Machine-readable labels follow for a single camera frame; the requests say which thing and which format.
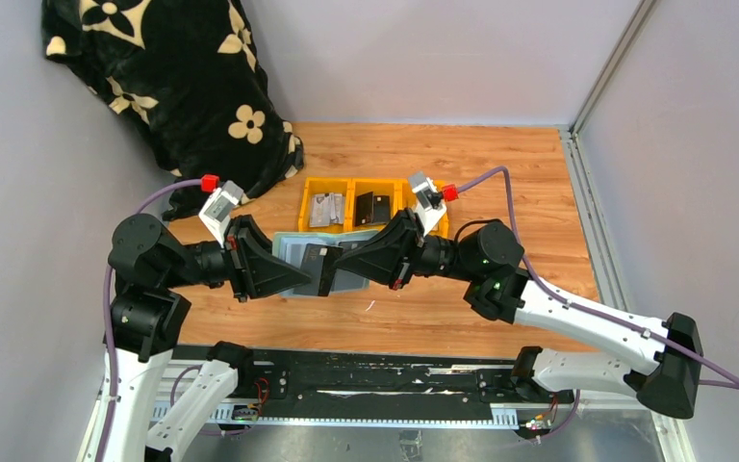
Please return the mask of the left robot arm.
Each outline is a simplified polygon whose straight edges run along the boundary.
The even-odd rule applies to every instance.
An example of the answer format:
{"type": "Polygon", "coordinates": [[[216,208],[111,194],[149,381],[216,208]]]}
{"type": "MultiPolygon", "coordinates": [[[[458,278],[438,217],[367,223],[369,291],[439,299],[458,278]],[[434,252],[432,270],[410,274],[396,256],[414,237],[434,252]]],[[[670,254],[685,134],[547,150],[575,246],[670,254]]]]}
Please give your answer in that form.
{"type": "Polygon", "coordinates": [[[302,270],[271,253],[251,216],[234,218],[220,241],[181,244],[148,214],[114,231],[104,281],[108,318],[106,377],[89,440],[91,461],[179,461],[221,402],[247,398],[245,417],[257,420],[282,391],[254,363],[254,353],[228,342],[214,345],[193,383],[158,422],[158,391],[176,348],[190,302],[182,287],[230,285],[239,301],[264,298],[310,282],[302,270]]]}

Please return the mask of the green card holder wallet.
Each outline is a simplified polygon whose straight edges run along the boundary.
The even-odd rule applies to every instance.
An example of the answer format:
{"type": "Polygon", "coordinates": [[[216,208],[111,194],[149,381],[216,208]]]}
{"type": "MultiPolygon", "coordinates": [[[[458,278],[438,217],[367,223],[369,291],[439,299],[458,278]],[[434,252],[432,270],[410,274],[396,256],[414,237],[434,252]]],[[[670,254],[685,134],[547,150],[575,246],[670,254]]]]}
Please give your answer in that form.
{"type": "Polygon", "coordinates": [[[288,289],[281,296],[329,296],[366,289],[370,284],[367,278],[336,269],[335,261],[348,250],[362,246],[377,233],[377,230],[342,234],[276,233],[272,254],[311,277],[310,283],[288,289]]]}

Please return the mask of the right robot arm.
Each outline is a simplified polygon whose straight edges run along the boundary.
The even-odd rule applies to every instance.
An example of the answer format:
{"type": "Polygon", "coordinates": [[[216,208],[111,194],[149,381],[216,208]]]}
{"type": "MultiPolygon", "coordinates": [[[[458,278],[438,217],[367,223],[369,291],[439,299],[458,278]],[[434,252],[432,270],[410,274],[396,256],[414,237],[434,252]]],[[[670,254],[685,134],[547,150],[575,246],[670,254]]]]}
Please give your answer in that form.
{"type": "Polygon", "coordinates": [[[477,225],[468,236],[449,240],[423,234],[418,217],[402,211],[335,266],[392,290],[415,276],[465,281],[463,299],[482,318],[542,328],[594,348],[564,353],[524,347],[510,377],[524,395],[598,391],[636,398],[668,417],[694,416],[702,350],[692,318],[630,315],[566,292],[520,266],[524,249],[501,220],[477,225]]]}

